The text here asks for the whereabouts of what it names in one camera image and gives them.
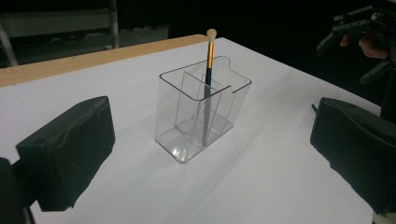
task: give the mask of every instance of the clear plastic container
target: clear plastic container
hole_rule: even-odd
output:
[[[155,141],[186,163],[231,130],[251,81],[213,59],[211,86],[206,61],[160,74]]]

